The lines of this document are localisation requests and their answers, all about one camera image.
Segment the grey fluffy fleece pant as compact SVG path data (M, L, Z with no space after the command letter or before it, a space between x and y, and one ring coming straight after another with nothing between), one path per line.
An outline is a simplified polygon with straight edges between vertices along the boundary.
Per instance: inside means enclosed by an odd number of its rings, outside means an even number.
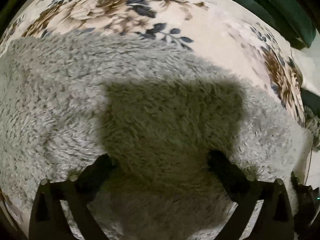
M175 45L74 31L12 41L1 57L1 188L29 217L40 181L116 169L89 204L111 239L214 239L236 204L208 170L220 150L285 182L311 134L267 92Z

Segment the dark green pillow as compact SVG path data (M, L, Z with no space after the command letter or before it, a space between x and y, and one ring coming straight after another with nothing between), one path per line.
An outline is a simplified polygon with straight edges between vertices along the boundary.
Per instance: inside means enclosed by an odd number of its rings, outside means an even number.
M294 48L309 48L316 37L310 14L297 0L233 1L276 29Z

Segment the floral cream bed blanket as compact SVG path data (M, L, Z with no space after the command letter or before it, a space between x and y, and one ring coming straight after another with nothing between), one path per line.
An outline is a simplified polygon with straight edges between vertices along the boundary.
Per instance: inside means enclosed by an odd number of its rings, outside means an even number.
M232 0L35 0L7 27L1 51L22 36L71 30L172 43L250 79L305 124L301 75L280 33Z

